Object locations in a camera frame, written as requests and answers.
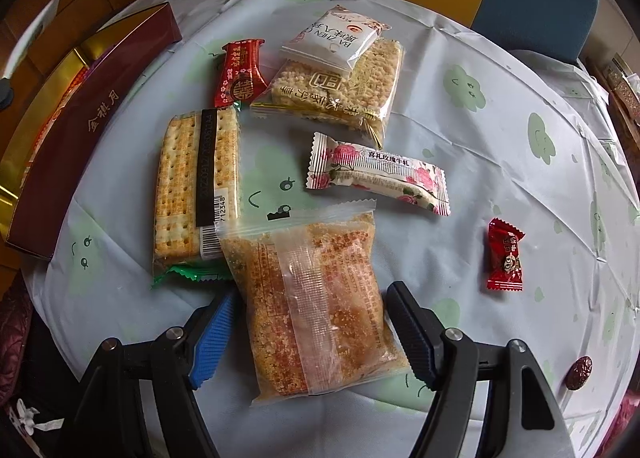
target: wrinkled plastic tablecloth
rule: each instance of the wrinkled plastic tablecloth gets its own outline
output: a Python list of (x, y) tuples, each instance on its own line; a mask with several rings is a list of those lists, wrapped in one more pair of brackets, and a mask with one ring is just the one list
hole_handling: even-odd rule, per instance
[[(34, 305), (74, 373), (81, 376), (104, 338), (152, 340), (208, 303), (205, 284), (172, 279), (152, 290), (150, 270), (164, 130), (173, 115), (209, 106), (212, 54), (231, 40), (264, 38), (261, 67), (270, 78), (282, 62), (280, 44), (339, 3), (390, 24), (385, 36), (405, 46), (385, 148), (443, 168), (452, 210), (436, 216), (379, 197), (373, 261), (380, 287), (402, 279), (445, 326), (476, 341), (526, 341), (556, 394), (577, 456), (593, 456), (638, 354), (638, 195), (602, 89), (575, 67), (530, 52), (516, 58), (401, 0), (139, 0), (123, 14), (161, 1), (171, 2), (184, 39), (145, 70), (111, 119), (53, 260), (25, 271)], [(470, 94), (467, 83), (479, 90)], [(245, 217), (267, 221), (283, 205), (370, 197), (348, 188), (304, 190), (315, 130), (358, 139), (302, 119), (243, 114)], [(280, 186), (286, 180), (293, 186)], [(486, 227), (494, 216), (526, 233), (523, 292), (485, 289)], [(582, 355), (593, 359), (593, 373), (569, 392), (562, 379)], [(476, 391), (462, 452), (469, 458), (487, 384)], [(412, 374), (251, 407), (256, 394), (240, 327), (216, 375), (196, 392), (221, 456), (408, 456), (433, 398)], [(143, 401), (149, 433), (162, 449), (148, 384)]]

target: red snack package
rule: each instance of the red snack package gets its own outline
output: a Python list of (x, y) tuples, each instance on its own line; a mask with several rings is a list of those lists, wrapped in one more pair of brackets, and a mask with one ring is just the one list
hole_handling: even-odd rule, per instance
[(213, 105), (224, 108), (237, 101), (253, 101), (267, 89), (258, 69), (258, 48), (263, 39), (243, 39), (227, 43), (225, 63)]
[(518, 242), (523, 237), (524, 232), (500, 218), (494, 218), (489, 222), (492, 268), (486, 280), (489, 290), (522, 290)]

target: screw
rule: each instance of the screw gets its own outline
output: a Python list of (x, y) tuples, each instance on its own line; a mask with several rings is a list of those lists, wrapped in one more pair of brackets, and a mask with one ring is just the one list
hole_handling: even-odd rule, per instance
[(172, 341), (177, 341), (180, 337), (184, 335), (184, 330), (179, 326), (172, 326), (165, 333), (167, 339), (171, 339)]
[(527, 345), (520, 339), (514, 339), (511, 341), (511, 347), (517, 349), (520, 353), (527, 351)]
[(118, 345), (118, 340), (114, 339), (113, 337), (109, 337), (108, 339), (105, 339), (102, 341), (102, 344), (100, 345), (102, 347), (102, 349), (106, 352), (110, 352), (111, 350), (113, 350), (116, 346)]
[(452, 341), (459, 341), (462, 339), (462, 332), (457, 328), (447, 328), (444, 332), (447, 339), (451, 339)]

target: white snack package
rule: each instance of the white snack package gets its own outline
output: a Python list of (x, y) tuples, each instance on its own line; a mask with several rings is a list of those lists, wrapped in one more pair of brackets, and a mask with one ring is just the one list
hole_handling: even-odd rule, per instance
[(282, 46), (288, 59), (348, 77), (360, 56), (391, 27), (340, 5)]

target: round table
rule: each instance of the round table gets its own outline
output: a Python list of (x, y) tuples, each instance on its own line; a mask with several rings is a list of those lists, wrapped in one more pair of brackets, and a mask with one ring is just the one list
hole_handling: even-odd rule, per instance
[[(517, 57), (443, 16), (401, 0), (139, 0), (122, 14), (169, 1), (184, 36), (136, 82), (111, 119), (69, 206), (53, 260), (25, 271), (33, 303), (80, 377), (106, 337), (154, 339), (206, 304), (206, 283), (168, 279), (152, 289), (159, 150), (172, 116), (209, 106), (217, 78), (210, 54), (260, 37), (270, 78), (278, 48), (336, 4), (391, 25), (406, 49), (385, 149), (446, 173), (451, 216), (378, 197), (373, 265), (381, 288), (403, 280), (447, 326), (478, 342), (527, 342), (566, 419), (577, 456), (606, 433), (638, 354), (638, 195), (607, 116), (584, 72)], [(479, 86), (469, 96), (465, 83)], [(241, 117), (242, 214), (267, 221), (280, 205), (309, 208), (371, 197), (361, 190), (304, 189), (314, 131), (357, 141), (345, 128), (295, 117)], [(282, 181), (293, 186), (281, 188)], [(249, 205), (247, 198), (255, 192)], [(489, 221), (526, 235), (522, 292), (486, 289)], [(90, 236), (81, 251), (73, 242)], [(82, 258), (86, 265), (81, 265)], [(586, 385), (562, 379), (593, 359)], [(476, 389), (461, 456), (478, 442), (486, 383)], [(244, 326), (215, 376), (196, 392), (223, 457), (408, 456), (433, 393), (411, 373), (337, 393), (251, 406), (257, 396)], [(162, 449), (149, 384), (147, 427)]]

